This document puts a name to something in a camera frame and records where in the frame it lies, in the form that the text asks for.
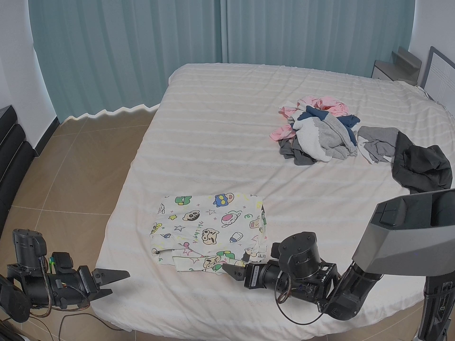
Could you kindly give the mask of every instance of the tiled floor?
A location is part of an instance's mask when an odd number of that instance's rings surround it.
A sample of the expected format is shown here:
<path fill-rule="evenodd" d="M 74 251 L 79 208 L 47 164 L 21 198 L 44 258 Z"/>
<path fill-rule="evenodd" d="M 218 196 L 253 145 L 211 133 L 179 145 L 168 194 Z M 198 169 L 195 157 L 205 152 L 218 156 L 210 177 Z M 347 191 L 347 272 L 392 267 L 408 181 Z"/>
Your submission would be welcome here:
<path fill-rule="evenodd" d="M 15 262 L 11 232 L 14 228 L 43 233 L 48 254 L 69 252 L 75 268 L 95 266 L 109 220 L 127 176 L 130 163 L 150 124 L 153 113 L 145 110 L 71 120 L 61 125 L 42 155 L 35 158 L 22 182 L 0 239 L 0 273 Z M 420 322 L 422 304 L 396 313 L 375 325 L 313 341 L 412 340 Z M 63 312 L 43 319 L 55 336 Z M 0 319 L 6 315 L 0 311 Z M 50 340 L 36 320 L 13 324 L 25 334 Z M 451 330 L 449 340 L 455 340 Z M 62 328 L 65 341 L 171 341 L 141 332 L 111 331 L 92 317 L 69 317 Z"/>

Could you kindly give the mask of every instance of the curtain fold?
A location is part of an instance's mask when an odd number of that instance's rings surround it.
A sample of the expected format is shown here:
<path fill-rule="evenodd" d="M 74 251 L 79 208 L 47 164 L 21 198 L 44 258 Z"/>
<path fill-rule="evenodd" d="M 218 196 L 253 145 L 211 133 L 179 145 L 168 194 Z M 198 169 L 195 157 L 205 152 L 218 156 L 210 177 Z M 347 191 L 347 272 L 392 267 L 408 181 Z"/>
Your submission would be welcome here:
<path fill-rule="evenodd" d="M 220 0 L 29 0 L 60 121 L 162 99 L 185 63 L 221 62 Z"/>
<path fill-rule="evenodd" d="M 230 63 L 371 76 L 409 47 L 415 0 L 226 0 Z"/>

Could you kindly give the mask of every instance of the nightstand drawer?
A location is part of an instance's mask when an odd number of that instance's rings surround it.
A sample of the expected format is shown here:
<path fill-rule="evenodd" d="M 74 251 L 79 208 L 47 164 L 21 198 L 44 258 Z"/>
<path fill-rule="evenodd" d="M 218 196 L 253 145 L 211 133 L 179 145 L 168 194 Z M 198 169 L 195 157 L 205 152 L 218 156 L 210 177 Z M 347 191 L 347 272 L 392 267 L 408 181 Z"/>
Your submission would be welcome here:
<path fill-rule="evenodd" d="M 378 67 L 373 69 L 373 74 L 371 75 L 372 78 L 375 80 L 384 80 L 384 81 L 391 81 L 389 77 L 385 75 L 383 71 L 381 71 Z"/>

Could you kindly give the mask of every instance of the mattress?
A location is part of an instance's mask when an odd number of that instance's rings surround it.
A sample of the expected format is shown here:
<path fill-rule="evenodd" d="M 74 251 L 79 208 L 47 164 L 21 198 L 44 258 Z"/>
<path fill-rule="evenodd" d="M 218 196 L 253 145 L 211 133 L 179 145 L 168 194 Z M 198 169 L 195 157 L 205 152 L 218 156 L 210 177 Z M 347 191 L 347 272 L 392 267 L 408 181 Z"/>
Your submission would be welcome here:
<path fill-rule="evenodd" d="M 269 137 L 286 123 L 278 107 L 309 94 L 336 97 L 362 125 L 437 144 L 455 163 L 455 120 L 406 83 L 284 66 L 185 65 L 169 78 L 107 224 L 97 267 L 131 277 L 93 302 L 97 315 L 158 336 L 291 341 L 370 325 L 423 299 L 424 278 L 384 276 L 353 319 L 323 315 L 302 327 L 279 313 L 270 290 L 152 260 L 149 234 L 163 196 L 243 192 L 264 197 L 269 245 L 314 231 L 321 257 L 346 270 L 376 204 L 409 190 L 389 163 L 371 165 L 360 154 L 313 166 L 285 160 Z M 298 322 L 318 315 L 316 305 L 292 298 L 282 308 Z"/>

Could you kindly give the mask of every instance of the cartoon print shirt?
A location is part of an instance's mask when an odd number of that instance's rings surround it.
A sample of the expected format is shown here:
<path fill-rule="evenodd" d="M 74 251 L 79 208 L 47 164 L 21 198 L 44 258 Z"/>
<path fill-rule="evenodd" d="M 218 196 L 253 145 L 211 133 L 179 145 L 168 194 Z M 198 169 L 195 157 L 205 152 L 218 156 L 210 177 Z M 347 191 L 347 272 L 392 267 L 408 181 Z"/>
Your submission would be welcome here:
<path fill-rule="evenodd" d="M 261 197 L 243 193 L 166 196 L 153 223 L 152 253 L 178 271 L 223 272 L 223 263 L 261 261 L 267 249 Z"/>

